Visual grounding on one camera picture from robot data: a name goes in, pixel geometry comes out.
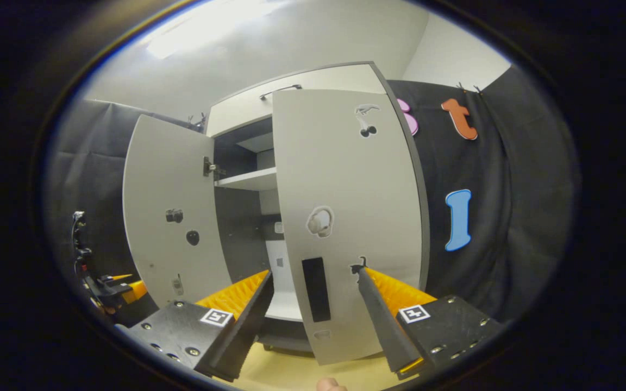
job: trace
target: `black metal plate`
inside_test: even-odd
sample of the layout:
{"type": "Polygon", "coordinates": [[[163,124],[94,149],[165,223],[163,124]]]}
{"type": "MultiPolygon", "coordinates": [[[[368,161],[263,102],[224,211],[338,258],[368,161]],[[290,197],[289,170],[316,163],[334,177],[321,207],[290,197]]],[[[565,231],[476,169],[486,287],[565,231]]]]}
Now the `black metal plate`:
{"type": "Polygon", "coordinates": [[[455,295],[420,307],[424,314],[419,314],[422,312],[419,308],[405,312],[409,322],[403,317],[403,310],[396,319],[422,356],[436,369],[462,361],[476,346],[502,329],[501,324],[455,295]]]}
{"type": "Polygon", "coordinates": [[[203,322],[202,317],[209,311],[209,308],[201,305],[176,300],[127,329],[126,333],[166,357],[174,355],[177,361],[194,369],[210,347],[221,341],[234,325],[233,316],[224,327],[203,322]],[[188,350],[191,349],[196,349],[198,354],[189,354],[188,350]]]}

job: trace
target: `floor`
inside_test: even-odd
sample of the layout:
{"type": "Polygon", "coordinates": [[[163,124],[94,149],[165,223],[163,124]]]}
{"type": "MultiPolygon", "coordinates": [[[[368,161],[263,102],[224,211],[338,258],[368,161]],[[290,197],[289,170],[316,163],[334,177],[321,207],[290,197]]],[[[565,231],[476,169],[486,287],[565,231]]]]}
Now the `floor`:
{"type": "Polygon", "coordinates": [[[265,351],[255,343],[246,357],[241,376],[231,386],[247,391],[312,391],[320,378],[333,377],[349,391],[374,391],[396,386],[383,353],[354,361],[319,366],[312,354],[273,349],[265,351]]]}

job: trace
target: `cabinet door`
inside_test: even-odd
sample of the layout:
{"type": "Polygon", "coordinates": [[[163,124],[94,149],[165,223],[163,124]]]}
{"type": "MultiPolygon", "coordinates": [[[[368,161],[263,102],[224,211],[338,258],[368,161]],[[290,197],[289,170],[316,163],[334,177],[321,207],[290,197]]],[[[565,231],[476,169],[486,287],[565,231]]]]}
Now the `cabinet door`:
{"type": "Polygon", "coordinates": [[[214,104],[209,111],[206,134],[216,137],[271,116],[271,99],[269,96],[260,99],[260,96],[295,84],[304,90],[385,92],[383,84],[369,64],[341,65],[301,72],[259,84],[214,104]]]}
{"type": "Polygon", "coordinates": [[[134,264],[159,307],[177,298],[194,302],[231,284],[213,174],[202,174],[205,156],[214,160],[213,139],[148,116],[139,118],[129,143],[124,228],[134,264]],[[169,210],[181,211],[182,220],[169,222],[169,210]]]}
{"type": "Polygon", "coordinates": [[[311,348],[319,364],[378,353],[350,266],[365,257],[420,284],[420,199],[400,121],[386,94],[368,92],[280,91],[273,108],[281,220],[311,348]]]}

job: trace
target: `white shelf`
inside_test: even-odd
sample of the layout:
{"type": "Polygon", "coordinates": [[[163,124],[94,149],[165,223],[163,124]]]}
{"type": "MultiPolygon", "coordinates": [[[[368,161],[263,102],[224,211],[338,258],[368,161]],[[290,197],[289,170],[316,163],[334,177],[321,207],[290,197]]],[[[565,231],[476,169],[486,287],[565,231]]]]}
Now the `white shelf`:
{"type": "Polygon", "coordinates": [[[265,316],[283,321],[303,321],[296,292],[274,292],[265,316]]]}
{"type": "Polygon", "coordinates": [[[254,153],[261,153],[268,149],[274,148],[274,138],[272,133],[263,134],[262,136],[249,138],[248,140],[237,143],[238,146],[242,146],[254,153]]]}
{"type": "Polygon", "coordinates": [[[231,176],[231,178],[215,181],[214,186],[254,191],[272,190],[277,188],[277,168],[231,176]]]}

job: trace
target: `hand sticker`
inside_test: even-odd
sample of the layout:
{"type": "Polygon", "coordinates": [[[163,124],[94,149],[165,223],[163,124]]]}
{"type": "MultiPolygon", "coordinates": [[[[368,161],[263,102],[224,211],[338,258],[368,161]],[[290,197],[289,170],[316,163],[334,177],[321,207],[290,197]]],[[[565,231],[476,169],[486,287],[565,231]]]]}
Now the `hand sticker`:
{"type": "Polygon", "coordinates": [[[378,107],[377,104],[372,104],[372,103],[360,104],[354,110],[354,114],[355,116],[365,116],[372,109],[380,110],[380,107],[378,107]]]}

